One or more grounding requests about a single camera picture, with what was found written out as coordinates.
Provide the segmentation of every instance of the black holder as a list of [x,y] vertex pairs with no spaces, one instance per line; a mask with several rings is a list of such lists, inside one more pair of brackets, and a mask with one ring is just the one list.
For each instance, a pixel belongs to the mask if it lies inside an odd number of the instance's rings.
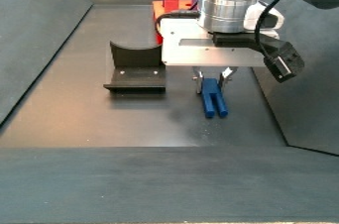
[[130,49],[109,43],[113,60],[110,84],[102,87],[112,92],[165,92],[165,65],[161,45],[149,49]]

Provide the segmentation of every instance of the gray floor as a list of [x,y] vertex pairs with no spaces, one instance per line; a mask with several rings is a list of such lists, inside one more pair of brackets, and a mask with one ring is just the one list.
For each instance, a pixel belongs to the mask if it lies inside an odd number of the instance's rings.
[[165,95],[112,95],[108,42],[154,45],[148,6],[94,7],[0,134],[0,147],[283,146],[253,74],[227,86],[227,119],[205,119],[191,67],[168,67]]
[[249,69],[205,119],[191,68],[112,95],[108,41],[153,45],[150,8],[93,7],[0,129],[0,222],[337,221],[339,159],[288,148]]

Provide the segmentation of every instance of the red object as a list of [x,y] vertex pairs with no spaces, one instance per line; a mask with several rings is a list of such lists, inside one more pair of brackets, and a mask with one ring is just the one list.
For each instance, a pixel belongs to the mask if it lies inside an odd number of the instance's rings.
[[[173,10],[177,10],[178,8],[180,9],[188,9],[192,5],[192,1],[191,0],[178,0],[178,6],[172,9],[170,11]],[[157,19],[157,17],[165,13],[165,9],[164,9],[164,1],[153,1],[152,2],[152,6],[153,6],[153,21]],[[156,35],[156,43],[160,45],[162,44],[162,37],[160,35]]]
[[178,9],[178,0],[164,0],[164,13]]

